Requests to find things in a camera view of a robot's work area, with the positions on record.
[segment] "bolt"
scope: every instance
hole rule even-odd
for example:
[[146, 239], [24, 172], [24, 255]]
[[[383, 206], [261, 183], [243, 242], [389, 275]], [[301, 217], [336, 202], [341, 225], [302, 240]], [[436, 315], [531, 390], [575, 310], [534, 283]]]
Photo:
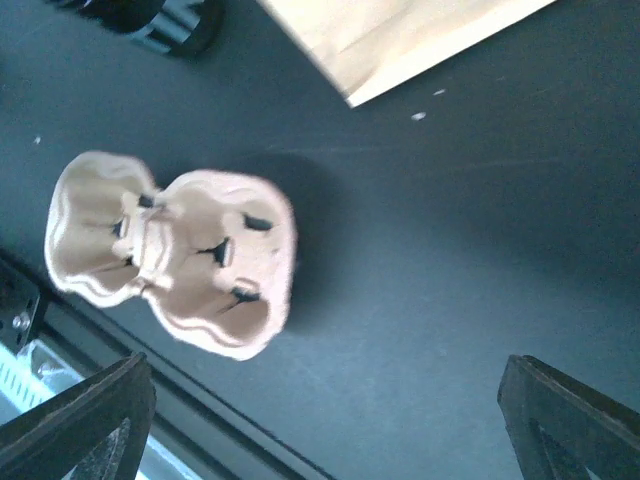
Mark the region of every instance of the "bolt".
[[27, 312], [22, 312], [20, 315], [13, 317], [13, 328], [22, 332], [26, 331], [31, 325], [31, 317]]

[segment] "black plastic object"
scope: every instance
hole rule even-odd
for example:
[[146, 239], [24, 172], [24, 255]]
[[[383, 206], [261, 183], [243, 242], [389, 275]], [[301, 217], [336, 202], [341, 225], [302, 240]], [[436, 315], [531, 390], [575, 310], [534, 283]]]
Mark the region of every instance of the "black plastic object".
[[640, 478], [640, 415], [540, 360], [509, 358], [498, 404], [525, 480]]
[[134, 479], [155, 408], [144, 355], [113, 364], [0, 428], [0, 478]]
[[155, 52], [193, 56], [220, 30], [222, 0], [46, 0]]
[[41, 289], [22, 272], [0, 260], [0, 342], [13, 353], [37, 332], [46, 310]]

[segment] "beige egg carton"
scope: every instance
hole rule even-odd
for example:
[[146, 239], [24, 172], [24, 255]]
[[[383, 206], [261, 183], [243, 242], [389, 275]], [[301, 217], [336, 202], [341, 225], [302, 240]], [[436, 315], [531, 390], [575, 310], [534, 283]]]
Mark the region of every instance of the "beige egg carton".
[[266, 180], [197, 170], [161, 190], [142, 161], [86, 152], [56, 184], [45, 259], [60, 290], [101, 308], [141, 296], [175, 338], [246, 360], [284, 327], [295, 247]]

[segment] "dark tabletop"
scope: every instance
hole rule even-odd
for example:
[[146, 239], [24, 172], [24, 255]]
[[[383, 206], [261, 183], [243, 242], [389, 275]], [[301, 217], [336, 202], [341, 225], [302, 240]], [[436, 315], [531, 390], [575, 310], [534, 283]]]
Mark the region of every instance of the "dark tabletop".
[[177, 343], [143, 301], [107, 313], [329, 474], [519, 478], [511, 353], [640, 409], [638, 2], [558, 2], [356, 110], [251, 0], [199, 61], [23, 3], [0, 4], [0, 247], [44, 272], [55, 181], [85, 150], [160, 185], [275, 181], [301, 265], [257, 358]]

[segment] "black cylinder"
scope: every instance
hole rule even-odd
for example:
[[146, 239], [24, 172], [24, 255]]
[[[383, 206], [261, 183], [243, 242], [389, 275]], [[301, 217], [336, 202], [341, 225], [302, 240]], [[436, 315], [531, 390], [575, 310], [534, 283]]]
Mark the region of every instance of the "black cylinder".
[[158, 53], [193, 56], [222, 22], [222, 0], [47, 0]]

